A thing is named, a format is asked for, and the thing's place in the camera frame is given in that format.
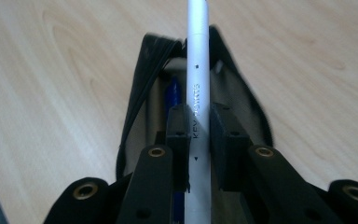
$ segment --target white pole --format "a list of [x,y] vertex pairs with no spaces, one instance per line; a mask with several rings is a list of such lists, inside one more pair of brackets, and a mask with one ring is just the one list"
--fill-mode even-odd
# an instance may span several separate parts
[[211,224],[209,22],[206,0],[188,0],[186,100],[190,108],[185,224]]

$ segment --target wooden surface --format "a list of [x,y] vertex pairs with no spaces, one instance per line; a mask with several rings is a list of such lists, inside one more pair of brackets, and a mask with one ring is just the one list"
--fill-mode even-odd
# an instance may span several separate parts
[[[358,181],[358,1],[213,1],[276,148],[310,183]],[[0,202],[41,223],[73,181],[115,181],[146,32],[186,37],[186,1],[0,0]]]

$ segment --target metal grommet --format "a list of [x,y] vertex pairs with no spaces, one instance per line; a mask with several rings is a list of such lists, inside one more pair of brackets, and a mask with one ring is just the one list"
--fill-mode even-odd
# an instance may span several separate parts
[[77,200],[85,200],[92,197],[98,191],[98,185],[94,182],[87,182],[74,190],[74,198]]
[[352,186],[352,185],[345,185],[342,188],[342,191],[344,191],[352,199],[358,201],[358,187],[355,187],[355,186]]
[[153,147],[149,150],[149,156],[151,157],[162,157],[165,154],[165,150],[161,147]]
[[274,155],[274,152],[266,147],[258,147],[255,152],[262,157],[271,157]]

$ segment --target black bag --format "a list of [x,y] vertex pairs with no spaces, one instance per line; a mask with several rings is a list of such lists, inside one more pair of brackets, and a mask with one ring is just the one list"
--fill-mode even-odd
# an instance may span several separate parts
[[[273,147],[262,107],[238,71],[213,26],[210,27],[211,102],[231,107],[254,144]],[[164,92],[175,77],[186,102],[186,42],[146,35],[135,68],[127,116],[117,154],[117,180],[134,171],[140,152],[165,130]],[[244,223],[239,193],[213,184],[213,223]]]

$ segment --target wood grain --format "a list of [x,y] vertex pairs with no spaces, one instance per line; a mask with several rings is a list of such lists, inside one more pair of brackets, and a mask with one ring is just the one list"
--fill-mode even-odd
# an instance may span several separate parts
[[[210,1],[276,148],[310,183],[358,181],[358,1]],[[186,1],[0,0],[0,202],[41,223],[73,181],[115,181],[141,41]]]

